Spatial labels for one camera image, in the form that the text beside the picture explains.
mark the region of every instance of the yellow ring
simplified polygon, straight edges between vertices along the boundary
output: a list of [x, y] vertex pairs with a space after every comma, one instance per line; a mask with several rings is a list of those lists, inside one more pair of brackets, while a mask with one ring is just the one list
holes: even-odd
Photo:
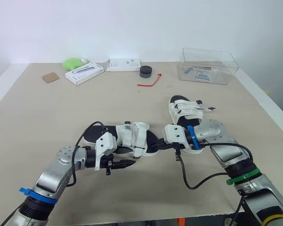
[[269, 216], [263, 221], [262, 226], [266, 226], [270, 221], [277, 219], [277, 218], [283, 218], [283, 214], [275, 214], [275, 215]]

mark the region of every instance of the beige table surface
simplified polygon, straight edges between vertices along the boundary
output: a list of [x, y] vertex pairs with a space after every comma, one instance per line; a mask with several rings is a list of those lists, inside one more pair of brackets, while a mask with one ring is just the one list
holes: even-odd
[[[61, 64], [31, 64], [0, 102], [0, 223], [24, 200], [20, 187], [31, 188], [60, 148], [74, 145], [93, 121], [106, 125], [143, 121], [162, 137], [172, 123], [168, 100], [183, 95], [216, 107], [205, 119], [224, 123], [227, 133], [247, 146], [255, 163], [283, 194], [283, 133], [252, 95], [233, 78], [228, 85], [178, 79], [176, 63], [149, 63], [153, 76], [138, 72], [103, 73], [75, 86]], [[46, 84], [41, 76], [60, 79]], [[151, 88], [156, 74], [161, 79]], [[183, 154], [191, 185], [224, 170], [210, 150]], [[127, 169], [77, 173], [50, 215], [48, 225], [83, 225], [147, 219], [192, 217], [234, 212], [239, 195], [226, 176], [191, 191], [184, 185], [173, 150], [142, 157]]]

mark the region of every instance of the transparent storage box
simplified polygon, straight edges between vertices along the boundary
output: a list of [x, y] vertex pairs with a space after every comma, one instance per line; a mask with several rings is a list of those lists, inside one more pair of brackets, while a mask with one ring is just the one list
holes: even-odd
[[229, 52], [183, 48], [178, 74], [181, 80], [226, 85], [238, 68]]

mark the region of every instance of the red cable tie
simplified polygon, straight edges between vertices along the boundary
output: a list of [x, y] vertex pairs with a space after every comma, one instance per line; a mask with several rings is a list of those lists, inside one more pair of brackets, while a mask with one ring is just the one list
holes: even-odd
[[162, 74], [157, 74], [157, 75], [158, 75], [158, 77], [157, 77], [156, 81], [152, 85], [142, 85], [142, 84], [137, 84], [137, 85], [138, 86], [143, 86], [143, 87], [152, 87], [159, 80], [159, 78], [161, 77]]

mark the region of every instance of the white power strip box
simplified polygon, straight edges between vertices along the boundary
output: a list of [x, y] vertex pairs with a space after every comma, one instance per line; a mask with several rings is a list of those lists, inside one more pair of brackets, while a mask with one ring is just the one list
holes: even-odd
[[72, 71], [65, 73], [65, 76], [75, 85], [80, 85], [89, 79], [104, 72], [104, 68], [97, 63], [87, 63]]
[[109, 59], [105, 62], [108, 72], [138, 72], [140, 68], [140, 60], [136, 58]]

